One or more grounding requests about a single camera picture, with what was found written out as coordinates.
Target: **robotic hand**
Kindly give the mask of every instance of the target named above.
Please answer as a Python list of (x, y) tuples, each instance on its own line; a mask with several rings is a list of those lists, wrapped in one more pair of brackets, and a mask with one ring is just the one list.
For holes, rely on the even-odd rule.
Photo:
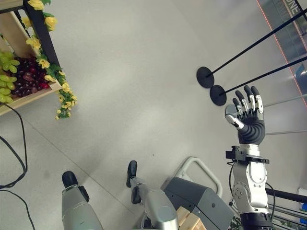
[(269, 160), (262, 158), (259, 150), (259, 144), (265, 136), (263, 105), (256, 87), (252, 86), (250, 89), (246, 85), (244, 90), (248, 103), (242, 93), (236, 91), (241, 104), (234, 98), (235, 106), (228, 105), (225, 111), (226, 120), (238, 130), (240, 143), (240, 147), (233, 146), (232, 151), (226, 151), (226, 158), (234, 162), (232, 196), (240, 213), (243, 229), (272, 230), (265, 191), (265, 164)]

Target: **green grape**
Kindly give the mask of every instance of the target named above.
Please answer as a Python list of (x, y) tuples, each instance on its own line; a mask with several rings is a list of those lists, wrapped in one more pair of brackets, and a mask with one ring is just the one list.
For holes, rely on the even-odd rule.
[(19, 66), (19, 65), (20, 65), (20, 62), (17, 61), (17, 60), (15, 60), (15, 59), (12, 59), (12, 60), (11, 60), (11, 64), (12, 64), (12, 65), (15, 65), (15, 66)]
[(0, 75), (0, 80), (2, 80), (2, 81), (10, 81), (10, 77), (8, 77), (6, 75)]
[(6, 56), (1, 56), (1, 57), (0, 57), (0, 61), (1, 61), (2, 63), (5, 63), (5, 62), (8, 62), (9, 59), (8, 59)]
[(7, 102), (7, 103), (13, 102), (13, 99), (10, 96), (4, 96), (4, 98), (5, 98), (5, 102)]
[(0, 80), (0, 87), (6, 87), (6, 82), (5, 82), (5, 81)]
[(6, 56), (8, 59), (12, 59), (13, 56), (14, 56), (14, 54), (13, 54), (12, 52), (10, 52), (10, 51), (6, 51), (6, 52), (4, 52), (3, 54), (4, 54), (4, 56)]
[(15, 85), (11, 82), (7, 82), (6, 85), (8, 86), (10, 90), (14, 90), (16, 88)]
[(8, 71), (9, 68), (10, 68), (10, 63), (9, 62), (5, 62), (3, 65), (2, 65), (2, 69), (5, 70), (5, 71)]
[(15, 66), (13, 66), (13, 65), (10, 65), (10, 71), (12, 73), (17, 73), (17, 68)]
[(0, 93), (2, 93), (3, 95), (8, 95), (11, 93), (10, 89), (5, 89), (5, 88), (1, 88), (0, 89)]
[(10, 82), (15, 82), (15, 81), (17, 81), (17, 77), (10, 77)]
[(6, 98), (3, 94), (0, 93), (0, 102), (5, 103)]

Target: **gray machine housing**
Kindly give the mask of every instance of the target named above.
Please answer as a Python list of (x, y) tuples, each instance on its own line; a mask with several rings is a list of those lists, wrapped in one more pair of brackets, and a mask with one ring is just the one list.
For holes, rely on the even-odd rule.
[(176, 210), (182, 206), (194, 213), (207, 230), (227, 230), (234, 216), (225, 202), (203, 185), (174, 177), (164, 192)]

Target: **flower garland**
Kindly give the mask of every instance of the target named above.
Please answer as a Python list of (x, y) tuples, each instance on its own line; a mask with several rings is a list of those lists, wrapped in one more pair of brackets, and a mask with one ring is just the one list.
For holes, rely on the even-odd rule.
[[(29, 0), (29, 5), (31, 5), (35, 10), (42, 11), (46, 4), (50, 4), (50, 0)], [(53, 31), (55, 29), (55, 24), (58, 22), (57, 19), (51, 14), (43, 12), (45, 17), (45, 24), (48, 31)], [(25, 25), (26, 29), (31, 26), (31, 22), (29, 18), (22, 18), (22, 23)], [(43, 49), (41, 48), (41, 44), (35, 35), (31, 36), (31, 38), (27, 39), (26, 43), (31, 45), (32, 48), (38, 51), (38, 55), (36, 56), (37, 62), (39, 65), (46, 69), (47, 75), (45, 79), (48, 81), (55, 82), (55, 79), (58, 80), (62, 89), (57, 92), (59, 96), (59, 101), (61, 103), (61, 108), (57, 110), (57, 115), (55, 117), (56, 120), (60, 118), (67, 118), (71, 116), (70, 110), (76, 104), (76, 96), (73, 94), (70, 89), (69, 84), (66, 82), (65, 73), (62, 72), (60, 66), (55, 64), (50, 64), (47, 60), (47, 56), (44, 54)]]

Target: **white floor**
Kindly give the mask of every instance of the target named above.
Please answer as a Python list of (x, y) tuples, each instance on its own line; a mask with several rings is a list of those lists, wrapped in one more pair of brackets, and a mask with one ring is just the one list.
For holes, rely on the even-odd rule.
[[(53, 0), (46, 11), (59, 21), (51, 36), (78, 105), (70, 119), (60, 121), (54, 119), (55, 94), (18, 110), (29, 171), (12, 191), (29, 204), (36, 229), (63, 228), (66, 170), (84, 184), (106, 230), (132, 227), (142, 207), (130, 203), (125, 186), (130, 160), (138, 161), (140, 177), (160, 187), (186, 157), (200, 157), (220, 178), (228, 202), (224, 153), (237, 144), (236, 132), (195, 74), (203, 65), (214, 69), (270, 31), (256, 1)], [(226, 89), (283, 64), (272, 37), (217, 72), (215, 81)], [(254, 85), (265, 104), (299, 95), (287, 69)], [(301, 100), (272, 106), (266, 110), (267, 132), (306, 129), (306, 117)], [(13, 113), (0, 117), (0, 134), (23, 155)], [(265, 138), (261, 153), (271, 160), (268, 182), (274, 188), (307, 187), (306, 139), (306, 133)], [(3, 144), (0, 149), (0, 184), (6, 184), (21, 168)], [(207, 184), (203, 175), (191, 173)], [(31, 229), (23, 203), (5, 192), (0, 229)]]

